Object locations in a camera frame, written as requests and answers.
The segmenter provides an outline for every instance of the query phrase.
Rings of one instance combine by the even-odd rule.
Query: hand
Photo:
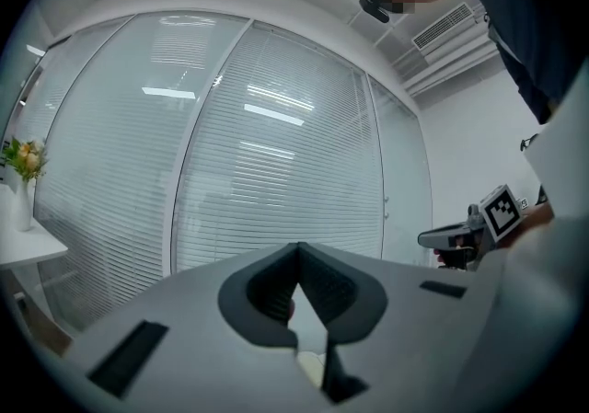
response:
[[[554,218],[549,202],[524,210],[525,219],[508,236],[503,238],[498,247],[512,247],[514,243],[527,231],[537,226],[549,224]]]

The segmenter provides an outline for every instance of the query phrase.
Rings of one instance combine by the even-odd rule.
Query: yellow flower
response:
[[[35,155],[34,153],[29,153],[27,155],[27,169],[29,171],[34,171],[37,169],[39,165],[39,155]]]
[[[27,155],[30,152],[30,146],[28,143],[23,143],[22,145],[20,145],[20,148],[18,149],[18,156],[20,156],[21,158],[26,158]]]

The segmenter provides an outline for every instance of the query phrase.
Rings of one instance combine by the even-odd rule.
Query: ceiling light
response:
[[[315,106],[311,106],[310,104],[307,104],[306,102],[297,100],[297,99],[293,99],[293,98],[289,98],[288,96],[283,96],[282,94],[278,94],[278,93],[274,93],[272,91],[269,91],[268,89],[263,89],[261,87],[257,87],[254,85],[248,85],[248,92],[250,94],[258,94],[261,96],[266,96],[267,98],[273,98],[276,100],[280,100],[282,102],[286,102],[287,104],[291,104],[293,106],[297,106],[299,108],[303,108],[303,109],[307,109],[307,110],[313,110],[315,108]]]
[[[248,112],[254,112],[255,114],[265,115],[266,117],[272,117],[273,119],[278,119],[288,123],[292,123],[294,125],[298,125],[299,127],[305,123],[304,120],[295,119],[290,115],[284,115],[280,112],[274,112],[273,110],[258,108],[256,106],[252,106],[251,104],[245,104],[243,109],[247,110]]]
[[[45,56],[45,52],[43,50],[36,49],[30,45],[27,45],[27,50],[31,53],[35,53],[37,56]]]
[[[175,89],[160,89],[159,87],[142,87],[148,96],[166,96],[167,98],[196,99],[193,92],[176,91]]]
[[[211,27],[216,25],[215,19],[209,19],[206,17],[196,17],[196,16],[167,16],[162,17],[159,19],[160,24],[164,24],[166,26],[202,26],[202,27]]]

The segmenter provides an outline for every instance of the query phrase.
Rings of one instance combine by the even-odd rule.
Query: vase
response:
[[[29,183],[18,180],[17,195],[12,201],[12,225],[19,232],[30,230]]]

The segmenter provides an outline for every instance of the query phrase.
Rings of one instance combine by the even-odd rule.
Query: white table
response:
[[[31,228],[27,232],[18,232],[13,228],[10,209],[14,197],[6,184],[0,184],[0,270],[63,256],[67,247],[35,219],[31,219]]]

